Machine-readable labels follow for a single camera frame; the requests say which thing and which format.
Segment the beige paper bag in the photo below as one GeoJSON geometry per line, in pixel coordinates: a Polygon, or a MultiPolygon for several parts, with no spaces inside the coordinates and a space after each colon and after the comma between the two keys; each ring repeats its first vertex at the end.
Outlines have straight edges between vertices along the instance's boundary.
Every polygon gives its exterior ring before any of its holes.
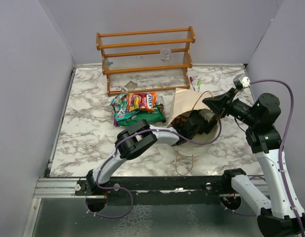
{"type": "MultiPolygon", "coordinates": [[[[208,106],[202,103],[202,100],[208,97],[213,97],[210,91],[197,92],[189,89],[176,88],[167,126],[173,127],[172,122],[178,116],[188,117],[192,111],[210,110],[208,106]]],[[[191,139],[188,138],[188,141],[185,139],[179,141],[179,144],[174,146],[176,151],[175,171],[178,175],[188,175],[193,169],[194,159],[207,153],[209,145],[219,138],[222,126],[219,119],[217,120],[217,125],[209,134],[197,134],[191,139]]]]}

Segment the orange Fox's fruits packet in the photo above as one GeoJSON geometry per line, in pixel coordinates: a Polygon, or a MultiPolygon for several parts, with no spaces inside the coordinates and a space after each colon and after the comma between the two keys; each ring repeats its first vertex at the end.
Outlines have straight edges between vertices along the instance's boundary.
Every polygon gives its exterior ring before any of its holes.
{"type": "Polygon", "coordinates": [[[132,111],[153,112],[157,99],[157,93],[127,93],[127,108],[132,111]]]}

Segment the red orange snack packet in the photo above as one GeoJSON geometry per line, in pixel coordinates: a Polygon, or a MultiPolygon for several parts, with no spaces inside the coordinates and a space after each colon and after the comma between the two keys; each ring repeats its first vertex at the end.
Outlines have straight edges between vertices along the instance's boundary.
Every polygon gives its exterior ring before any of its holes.
{"type": "Polygon", "coordinates": [[[209,134],[217,123],[218,120],[215,116],[208,118],[202,114],[202,111],[192,111],[188,117],[178,116],[175,118],[172,126],[179,134],[191,139],[197,134],[209,134]]]}

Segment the brown snack bag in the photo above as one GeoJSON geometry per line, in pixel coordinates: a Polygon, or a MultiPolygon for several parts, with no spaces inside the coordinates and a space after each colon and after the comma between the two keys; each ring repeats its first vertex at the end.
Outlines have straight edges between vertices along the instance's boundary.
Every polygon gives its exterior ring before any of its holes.
{"type": "Polygon", "coordinates": [[[163,97],[162,96],[157,96],[156,105],[157,105],[158,109],[160,110],[160,112],[163,114],[163,116],[165,116],[163,97]]]}

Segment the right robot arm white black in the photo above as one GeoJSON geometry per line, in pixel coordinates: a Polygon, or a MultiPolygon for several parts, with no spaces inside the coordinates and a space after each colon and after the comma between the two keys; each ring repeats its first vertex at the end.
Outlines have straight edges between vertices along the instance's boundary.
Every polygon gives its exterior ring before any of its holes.
{"type": "Polygon", "coordinates": [[[274,127],[281,113],[279,99],[270,93],[259,96],[253,106],[235,99],[237,89],[203,99],[219,118],[233,116],[248,126],[246,140],[258,160],[267,184],[266,197],[243,170],[224,171],[221,187],[226,193],[236,191],[257,216],[260,232],[265,237],[305,234],[305,210],[300,205],[291,183],[283,151],[284,138],[274,127]]]}

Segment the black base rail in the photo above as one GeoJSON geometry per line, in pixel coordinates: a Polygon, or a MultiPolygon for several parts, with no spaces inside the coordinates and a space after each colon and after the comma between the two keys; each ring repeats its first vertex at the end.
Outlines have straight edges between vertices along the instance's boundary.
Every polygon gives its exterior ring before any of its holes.
{"type": "Polygon", "coordinates": [[[97,186],[91,177],[77,181],[75,195],[85,196],[89,202],[127,205],[133,198],[135,205],[225,204],[236,210],[240,195],[230,184],[231,177],[219,176],[144,176],[111,177],[97,186]]]}

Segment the green snack packet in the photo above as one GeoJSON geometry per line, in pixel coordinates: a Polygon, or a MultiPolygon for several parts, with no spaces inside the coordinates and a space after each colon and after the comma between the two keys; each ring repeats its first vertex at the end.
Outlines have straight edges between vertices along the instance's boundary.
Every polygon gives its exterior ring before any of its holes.
{"type": "Polygon", "coordinates": [[[157,105],[155,105],[153,109],[153,112],[139,111],[129,119],[117,122],[118,126],[131,126],[142,119],[145,119],[148,123],[166,122],[166,116],[163,116],[157,105]]]}

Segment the clear plastic jar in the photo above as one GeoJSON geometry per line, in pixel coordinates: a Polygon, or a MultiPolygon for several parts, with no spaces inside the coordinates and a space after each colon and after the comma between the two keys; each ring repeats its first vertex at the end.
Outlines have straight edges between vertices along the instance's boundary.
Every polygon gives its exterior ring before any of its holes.
{"type": "Polygon", "coordinates": [[[170,49],[162,49],[160,51],[160,57],[163,61],[169,61],[171,58],[171,50],[170,49]]]}

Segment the wooden orange shelf rack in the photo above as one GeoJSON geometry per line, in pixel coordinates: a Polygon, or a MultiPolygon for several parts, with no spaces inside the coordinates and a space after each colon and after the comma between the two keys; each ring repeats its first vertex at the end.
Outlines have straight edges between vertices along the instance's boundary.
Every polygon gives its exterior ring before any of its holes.
{"type": "Polygon", "coordinates": [[[188,69],[192,68],[190,45],[195,43],[193,27],[135,31],[123,33],[96,34],[96,49],[102,57],[102,74],[106,76],[107,94],[110,92],[112,76],[120,74],[146,73],[154,71],[181,70],[185,84],[183,89],[190,88],[188,69]],[[162,49],[171,50],[169,61],[160,57],[162,49]],[[105,60],[113,64],[108,67],[105,60]]]}

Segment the teal snack packet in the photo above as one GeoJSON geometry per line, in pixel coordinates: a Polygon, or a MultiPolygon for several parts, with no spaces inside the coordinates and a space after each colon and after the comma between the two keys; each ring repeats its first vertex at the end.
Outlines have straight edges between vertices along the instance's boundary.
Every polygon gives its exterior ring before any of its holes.
{"type": "Polygon", "coordinates": [[[128,92],[117,95],[112,101],[111,106],[114,109],[114,118],[117,122],[126,120],[134,116],[139,110],[129,111],[128,92]]]}

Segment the small red white box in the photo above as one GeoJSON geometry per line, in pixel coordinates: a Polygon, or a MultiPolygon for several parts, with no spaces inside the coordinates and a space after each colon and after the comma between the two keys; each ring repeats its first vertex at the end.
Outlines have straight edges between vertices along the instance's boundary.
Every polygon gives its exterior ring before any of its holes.
{"type": "Polygon", "coordinates": [[[120,86],[110,86],[110,92],[120,92],[122,88],[120,86]]]}

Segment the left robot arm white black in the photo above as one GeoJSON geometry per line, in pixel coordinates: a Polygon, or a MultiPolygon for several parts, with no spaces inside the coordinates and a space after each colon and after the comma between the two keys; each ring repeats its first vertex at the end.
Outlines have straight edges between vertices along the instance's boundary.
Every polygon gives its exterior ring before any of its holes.
{"type": "Polygon", "coordinates": [[[117,135],[109,157],[86,175],[86,188],[93,195],[100,194],[104,184],[122,164],[138,158],[154,144],[181,146],[191,142],[200,145],[193,138],[196,135],[209,134],[216,124],[214,118],[207,119],[198,111],[193,111],[186,121],[169,128],[156,127],[142,119],[117,135]]]}

